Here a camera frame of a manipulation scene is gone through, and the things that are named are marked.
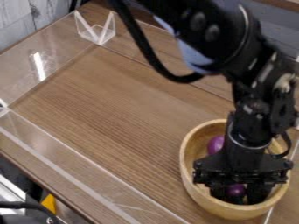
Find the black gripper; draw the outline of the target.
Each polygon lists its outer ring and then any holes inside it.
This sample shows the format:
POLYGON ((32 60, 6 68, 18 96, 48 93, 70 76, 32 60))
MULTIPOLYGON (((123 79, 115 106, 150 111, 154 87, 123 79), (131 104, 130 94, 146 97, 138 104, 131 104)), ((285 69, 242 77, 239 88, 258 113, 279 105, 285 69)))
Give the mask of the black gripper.
POLYGON ((233 201, 229 185, 247 184, 247 203, 262 203, 274 185, 286 183, 294 168, 294 162, 286 158, 290 150, 281 154, 267 152, 271 143, 245 145, 227 133, 223 148, 194 161, 193 183, 211 187, 210 195, 222 201, 233 201))

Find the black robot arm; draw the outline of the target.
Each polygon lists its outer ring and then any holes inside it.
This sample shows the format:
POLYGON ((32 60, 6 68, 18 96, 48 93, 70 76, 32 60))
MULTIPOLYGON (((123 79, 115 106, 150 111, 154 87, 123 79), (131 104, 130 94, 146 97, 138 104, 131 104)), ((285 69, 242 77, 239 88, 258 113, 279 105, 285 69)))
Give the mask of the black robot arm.
POLYGON ((226 200, 229 186, 247 187, 247 202, 263 202, 287 182, 294 163, 275 154, 275 137, 299 123, 295 108, 295 63, 269 43, 261 22, 242 3, 227 0, 138 0, 178 39, 186 81, 223 74, 233 86, 235 110, 229 114, 225 145, 193 164, 193 182, 226 200))

